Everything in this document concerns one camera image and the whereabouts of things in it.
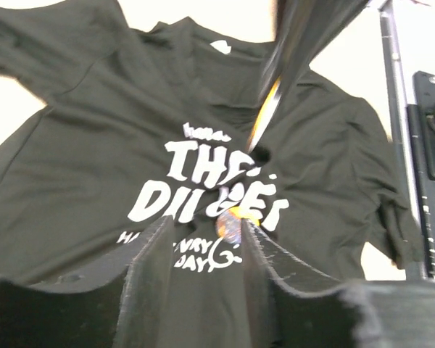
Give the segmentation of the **yellow round brooch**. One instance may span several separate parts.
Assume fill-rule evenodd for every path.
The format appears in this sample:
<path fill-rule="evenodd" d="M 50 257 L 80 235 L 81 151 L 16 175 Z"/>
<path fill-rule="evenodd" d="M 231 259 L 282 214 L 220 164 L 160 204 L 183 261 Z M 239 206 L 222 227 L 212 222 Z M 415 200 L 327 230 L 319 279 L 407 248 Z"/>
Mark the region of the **yellow round brooch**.
<path fill-rule="evenodd" d="M 280 78 L 277 78 L 271 90 L 269 91 L 266 99 L 264 100 L 261 109 L 257 115 L 257 119 L 254 123 L 247 144 L 248 152 L 253 151 L 253 149 L 256 147 L 256 145 L 262 138 L 263 133 L 269 126 L 269 123 L 272 120 L 281 99 L 281 93 L 279 90 L 280 90 Z"/>

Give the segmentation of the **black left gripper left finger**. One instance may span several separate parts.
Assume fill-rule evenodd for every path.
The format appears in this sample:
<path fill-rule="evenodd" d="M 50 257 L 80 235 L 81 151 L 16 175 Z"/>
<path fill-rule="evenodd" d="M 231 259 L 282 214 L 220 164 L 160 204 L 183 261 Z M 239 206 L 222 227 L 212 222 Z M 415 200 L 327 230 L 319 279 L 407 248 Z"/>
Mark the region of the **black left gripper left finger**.
<path fill-rule="evenodd" d="M 173 258 L 173 219 L 53 284 L 0 276 L 0 347 L 155 347 Z"/>

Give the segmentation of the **black t-shirt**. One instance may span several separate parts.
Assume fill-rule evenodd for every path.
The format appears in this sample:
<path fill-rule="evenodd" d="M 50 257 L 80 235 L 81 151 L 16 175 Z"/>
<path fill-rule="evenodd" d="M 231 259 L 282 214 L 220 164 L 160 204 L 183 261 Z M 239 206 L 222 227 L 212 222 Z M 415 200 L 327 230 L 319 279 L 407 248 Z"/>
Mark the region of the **black t-shirt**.
<path fill-rule="evenodd" d="M 185 18 L 130 28 L 116 1 L 0 8 L 0 74 L 46 101 L 0 146 L 0 274 L 56 278 L 174 219 L 160 347 L 248 347 L 241 250 L 217 221 L 250 211 L 284 249 L 341 281 L 370 243 L 399 268 L 423 241 L 396 154 L 366 100 L 306 70 L 257 147 L 272 43 Z"/>

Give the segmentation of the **small metal brooch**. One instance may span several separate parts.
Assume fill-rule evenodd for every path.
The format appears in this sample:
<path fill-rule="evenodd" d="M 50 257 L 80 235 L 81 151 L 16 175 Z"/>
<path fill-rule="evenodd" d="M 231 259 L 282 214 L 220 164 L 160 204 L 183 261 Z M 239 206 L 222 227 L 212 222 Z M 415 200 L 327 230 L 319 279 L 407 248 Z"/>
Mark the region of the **small metal brooch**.
<path fill-rule="evenodd" d="M 257 215 L 250 210 L 232 207 L 218 215 L 215 223 L 217 235 L 229 244 L 240 244 L 242 220 L 250 220 L 255 225 L 260 224 Z"/>

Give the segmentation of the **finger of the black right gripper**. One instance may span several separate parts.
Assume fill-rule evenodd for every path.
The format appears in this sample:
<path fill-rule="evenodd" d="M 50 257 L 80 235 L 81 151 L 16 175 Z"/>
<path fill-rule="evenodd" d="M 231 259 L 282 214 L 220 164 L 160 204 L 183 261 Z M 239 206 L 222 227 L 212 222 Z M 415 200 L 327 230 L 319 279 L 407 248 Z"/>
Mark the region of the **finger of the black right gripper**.
<path fill-rule="evenodd" d="M 275 46 L 260 78 L 262 106 L 246 149 L 262 138 L 281 100 L 305 73 L 311 61 L 368 5 L 361 0 L 298 0 L 276 2 Z"/>
<path fill-rule="evenodd" d="M 267 97 L 277 78 L 282 92 L 286 92 L 306 70 L 310 49 L 304 35 L 314 7 L 313 1 L 277 2 L 275 45 L 262 69 L 260 101 Z"/>

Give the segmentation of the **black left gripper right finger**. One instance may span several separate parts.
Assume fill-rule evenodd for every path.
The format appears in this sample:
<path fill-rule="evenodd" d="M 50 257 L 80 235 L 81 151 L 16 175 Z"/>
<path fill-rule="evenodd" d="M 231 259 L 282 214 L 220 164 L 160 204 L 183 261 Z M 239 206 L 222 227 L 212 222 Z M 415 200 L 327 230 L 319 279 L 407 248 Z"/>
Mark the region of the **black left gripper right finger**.
<path fill-rule="evenodd" d="M 253 347 L 435 347 L 435 281 L 339 281 L 241 223 Z"/>

